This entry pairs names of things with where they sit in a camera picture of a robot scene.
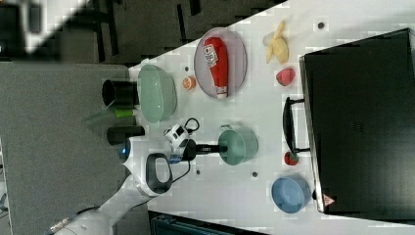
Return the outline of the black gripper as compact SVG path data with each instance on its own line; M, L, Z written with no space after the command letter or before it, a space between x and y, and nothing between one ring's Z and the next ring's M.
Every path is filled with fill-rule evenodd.
M172 148L169 161L171 163L190 162L197 155L224 154L227 146L197 144L194 140L184 140L177 147Z

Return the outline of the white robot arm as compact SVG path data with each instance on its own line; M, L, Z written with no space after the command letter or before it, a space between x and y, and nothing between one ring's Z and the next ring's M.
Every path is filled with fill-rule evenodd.
M114 235L114 226L127 212L170 189L175 180L173 164L226 151L225 146L198 144L192 139L145 141L130 137L120 153L129 175L118 191L101 206L79 211L52 225L45 235Z

